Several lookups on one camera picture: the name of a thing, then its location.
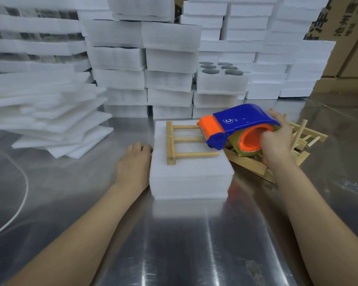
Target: person's right hand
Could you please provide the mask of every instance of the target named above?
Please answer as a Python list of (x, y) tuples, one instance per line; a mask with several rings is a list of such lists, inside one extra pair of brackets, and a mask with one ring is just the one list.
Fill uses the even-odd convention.
[(275, 120), (281, 124), (277, 131), (265, 130), (261, 133), (260, 144), (263, 151), (263, 162), (273, 169), (281, 162), (294, 162), (291, 155), (291, 144), (293, 140), (292, 126), (286, 119), (274, 110), (268, 111)]

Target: white cable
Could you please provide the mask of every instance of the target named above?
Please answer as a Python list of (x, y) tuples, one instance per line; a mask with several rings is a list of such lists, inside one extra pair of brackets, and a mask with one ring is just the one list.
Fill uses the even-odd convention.
[(20, 214), (21, 210), (23, 209), (24, 204), (25, 204), (25, 201), (27, 200), (27, 197), (28, 197), (29, 182), (28, 182), (28, 177), (27, 177), (27, 175), (25, 174), (25, 172), (23, 171), (23, 169), (20, 168), (20, 166), (19, 166), (17, 163), (15, 163), (15, 161), (14, 161), (13, 159), (11, 159), (11, 157), (10, 157), (9, 155), (7, 155), (7, 154), (6, 154), (5, 152), (3, 152), (1, 149), (0, 149), (0, 151), (2, 152), (2, 154), (3, 154), (6, 158), (8, 158), (8, 159), (10, 160), (11, 163), (14, 164), (14, 166), (15, 166), (15, 167), (20, 171), (20, 173), (24, 176), (24, 178), (25, 178), (25, 185), (26, 185), (24, 199), (23, 199), (23, 201), (22, 201), (22, 203), (21, 203), (21, 205), (20, 205), (18, 211), (16, 212), (16, 214), (14, 214), (14, 216), (12, 217), (12, 219), (10, 219), (4, 226), (2, 226), (2, 227), (0, 228), (0, 233), (1, 233), (2, 231), (4, 231), (4, 230), (14, 221), (14, 219), (17, 218), (17, 216)]

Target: hand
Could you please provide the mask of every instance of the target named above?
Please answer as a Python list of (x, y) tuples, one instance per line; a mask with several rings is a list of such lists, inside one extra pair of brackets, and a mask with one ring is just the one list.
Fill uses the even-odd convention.
[(294, 162), (291, 155), (293, 140), (292, 127), (286, 119), (274, 110), (268, 111), (275, 120), (281, 124), (277, 131), (265, 130), (261, 133), (260, 144), (263, 151), (263, 162), (273, 169), (281, 162)]
[(136, 191), (137, 197), (148, 187), (152, 148), (140, 143), (129, 145), (117, 163), (116, 184)]

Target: metal table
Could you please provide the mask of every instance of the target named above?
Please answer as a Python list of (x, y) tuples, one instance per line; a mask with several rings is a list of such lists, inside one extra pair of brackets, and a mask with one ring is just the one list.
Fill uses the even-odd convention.
[[(324, 98), (278, 102), (288, 112), (304, 104), (291, 120), (308, 119), (308, 127), (329, 135), (309, 150), (302, 169), (358, 236), (358, 106), (348, 102), (352, 96), (342, 98), (344, 106)], [(127, 145), (153, 142), (152, 120), (109, 125), (114, 133), (80, 160), (11, 149), (18, 136), (0, 131), (0, 148), (29, 179), (23, 211), (0, 234), (0, 285), (100, 199)], [(227, 201), (154, 201), (144, 192), (120, 222), (93, 284), (311, 285), (276, 186), (234, 169)], [(7, 179), (0, 180), (2, 226), (21, 204), (24, 183), (4, 158), (0, 174)]]

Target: forearm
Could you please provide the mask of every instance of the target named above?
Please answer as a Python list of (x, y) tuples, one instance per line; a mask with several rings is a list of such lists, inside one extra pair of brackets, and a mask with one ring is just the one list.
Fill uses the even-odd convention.
[(7, 285), (89, 285), (119, 221), (133, 202), (129, 192), (120, 185), (111, 187)]
[(295, 163), (281, 162), (273, 173), (314, 284), (358, 285), (358, 237)]

